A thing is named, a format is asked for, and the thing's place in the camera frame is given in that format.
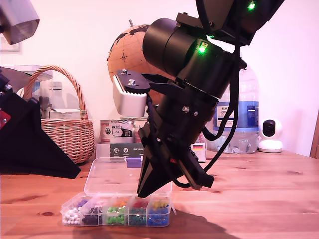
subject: basket handle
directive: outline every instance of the basket handle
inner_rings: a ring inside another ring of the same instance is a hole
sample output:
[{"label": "basket handle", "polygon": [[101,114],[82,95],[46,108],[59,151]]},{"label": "basket handle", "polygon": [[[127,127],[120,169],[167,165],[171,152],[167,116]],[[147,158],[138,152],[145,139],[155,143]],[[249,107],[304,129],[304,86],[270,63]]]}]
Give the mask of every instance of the basket handle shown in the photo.
[{"label": "basket handle", "polygon": [[54,70],[54,71],[60,72],[69,79],[69,81],[74,86],[74,88],[76,90],[76,94],[78,95],[78,98],[79,98],[81,120],[88,120],[88,113],[86,111],[86,105],[85,105],[84,96],[83,96],[83,93],[81,90],[81,86],[77,83],[76,79],[67,70],[65,70],[61,67],[54,66],[54,65],[46,65],[46,66],[42,66],[39,69],[37,69],[30,77],[28,84],[24,87],[23,98],[29,99],[32,97],[32,88],[33,88],[33,85],[34,85],[36,79],[38,78],[38,76],[41,73],[43,73],[45,71],[49,71],[49,70]]}]

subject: water bottle label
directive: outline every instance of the water bottle label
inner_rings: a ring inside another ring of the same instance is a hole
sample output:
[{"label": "water bottle label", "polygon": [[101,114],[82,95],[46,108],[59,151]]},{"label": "water bottle label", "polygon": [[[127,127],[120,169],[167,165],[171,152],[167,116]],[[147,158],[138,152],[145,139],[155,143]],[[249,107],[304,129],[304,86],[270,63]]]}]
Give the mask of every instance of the water bottle label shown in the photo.
[{"label": "water bottle label", "polygon": [[[229,102],[219,102],[214,115],[214,130],[218,131],[228,110]],[[258,101],[240,101],[238,106],[238,122],[236,132],[258,131]],[[234,122],[234,112],[230,115],[224,131],[230,131]]]}]

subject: yellow beads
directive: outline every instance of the yellow beads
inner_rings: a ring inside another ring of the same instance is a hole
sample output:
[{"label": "yellow beads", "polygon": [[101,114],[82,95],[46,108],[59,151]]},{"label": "yellow beads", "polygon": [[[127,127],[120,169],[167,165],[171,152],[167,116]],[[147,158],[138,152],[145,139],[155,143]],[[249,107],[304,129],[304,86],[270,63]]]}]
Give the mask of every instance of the yellow beads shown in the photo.
[{"label": "yellow beads", "polygon": [[152,207],[153,208],[166,208],[168,206],[168,203],[162,200],[157,200],[153,202]]}]

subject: robotic arm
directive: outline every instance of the robotic arm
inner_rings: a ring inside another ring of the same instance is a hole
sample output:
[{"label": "robotic arm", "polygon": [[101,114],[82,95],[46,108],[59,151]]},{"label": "robotic arm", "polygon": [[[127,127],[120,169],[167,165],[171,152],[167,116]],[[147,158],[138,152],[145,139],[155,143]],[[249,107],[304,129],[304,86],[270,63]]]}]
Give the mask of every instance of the robotic arm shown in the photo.
[{"label": "robotic arm", "polygon": [[[119,113],[125,113],[120,100],[125,97],[118,97],[120,94],[144,101],[142,108],[148,106],[148,122],[139,131],[145,148],[139,197],[148,196],[170,181],[183,188],[212,186],[214,178],[206,172],[236,129],[239,70],[247,66],[240,59],[240,46],[250,44],[255,32],[270,20],[283,1],[196,0],[199,18],[179,13],[176,21],[161,18],[148,28],[143,41],[145,59],[174,76],[175,81],[127,70],[114,76],[114,100]],[[207,35],[234,44],[234,53],[210,43]],[[230,106],[220,131],[213,135],[205,125],[212,119],[228,84]],[[152,105],[150,89],[164,94],[159,106]],[[208,140],[219,138],[232,112],[234,124],[229,137],[203,169],[190,145],[202,131]],[[187,178],[187,184],[177,180],[182,175]]]}]

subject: globe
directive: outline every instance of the globe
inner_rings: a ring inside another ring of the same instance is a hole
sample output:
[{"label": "globe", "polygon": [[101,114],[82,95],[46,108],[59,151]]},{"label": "globe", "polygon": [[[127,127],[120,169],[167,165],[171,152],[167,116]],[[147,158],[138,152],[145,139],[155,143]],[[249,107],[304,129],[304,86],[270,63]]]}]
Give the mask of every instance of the globe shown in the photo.
[{"label": "globe", "polygon": [[[148,63],[142,52],[143,38],[149,25],[133,26],[121,33],[114,41],[108,57],[108,68],[111,80],[117,70],[128,69],[139,73],[160,74],[173,79],[166,72]],[[151,91],[153,104],[159,104],[163,95]]]}]

